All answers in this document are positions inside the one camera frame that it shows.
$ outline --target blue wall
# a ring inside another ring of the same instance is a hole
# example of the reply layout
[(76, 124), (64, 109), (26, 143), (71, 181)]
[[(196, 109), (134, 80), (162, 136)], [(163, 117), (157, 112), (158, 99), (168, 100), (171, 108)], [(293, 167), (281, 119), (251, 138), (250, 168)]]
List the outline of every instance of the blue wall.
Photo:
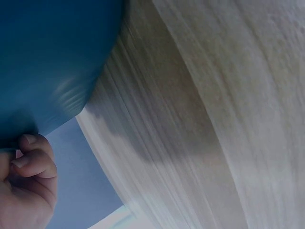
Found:
[(59, 173), (58, 204), (47, 229), (87, 229), (122, 206), (75, 119), (47, 139)]

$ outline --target fingernail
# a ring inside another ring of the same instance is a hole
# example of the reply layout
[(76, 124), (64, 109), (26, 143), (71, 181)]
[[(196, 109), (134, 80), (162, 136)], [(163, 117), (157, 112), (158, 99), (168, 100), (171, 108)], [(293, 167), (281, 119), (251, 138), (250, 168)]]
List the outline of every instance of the fingernail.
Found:
[(23, 135), (28, 140), (29, 144), (36, 142), (36, 137), (34, 135)]
[(26, 156), (22, 156), (18, 158), (17, 160), (13, 160), (12, 163), (17, 166), (18, 168), (24, 167), (26, 164), (28, 164), (29, 158)]

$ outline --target finger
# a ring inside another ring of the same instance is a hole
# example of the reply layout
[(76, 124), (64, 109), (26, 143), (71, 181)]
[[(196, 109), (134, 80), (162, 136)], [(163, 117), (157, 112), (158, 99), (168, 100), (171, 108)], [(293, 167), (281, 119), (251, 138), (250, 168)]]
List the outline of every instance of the finger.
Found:
[(15, 173), (21, 177), (31, 177), (30, 179), (36, 180), (47, 190), (31, 185), (24, 187), (25, 189), (37, 193), (45, 200), (47, 200), (45, 196), (48, 192), (52, 193), (52, 198), (57, 198), (57, 168), (46, 152), (34, 149), (11, 163)]
[(53, 178), (57, 176), (57, 168), (50, 156), (41, 149), (34, 149), (22, 157), (12, 161), (16, 173), (22, 177), (38, 176)]
[(27, 154), (34, 149), (40, 149), (54, 160), (52, 147), (48, 140), (42, 135), (22, 135), (18, 140), (18, 145), (23, 154)]
[(10, 161), (15, 158), (13, 152), (0, 152), (0, 182), (3, 182), (10, 173)]

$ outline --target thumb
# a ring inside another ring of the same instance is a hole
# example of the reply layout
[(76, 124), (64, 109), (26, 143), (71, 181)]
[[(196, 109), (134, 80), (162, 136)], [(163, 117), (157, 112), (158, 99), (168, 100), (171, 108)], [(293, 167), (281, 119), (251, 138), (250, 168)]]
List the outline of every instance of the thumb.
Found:
[(10, 173), (10, 161), (16, 157), (15, 152), (0, 151), (0, 182), (3, 182)]

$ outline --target hand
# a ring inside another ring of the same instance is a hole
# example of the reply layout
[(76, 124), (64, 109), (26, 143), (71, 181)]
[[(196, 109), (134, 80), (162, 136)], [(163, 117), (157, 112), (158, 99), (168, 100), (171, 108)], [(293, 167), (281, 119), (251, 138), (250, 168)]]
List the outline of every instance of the hand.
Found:
[(0, 153), (0, 229), (44, 229), (57, 202), (53, 150), (41, 135), (23, 135), (24, 154)]

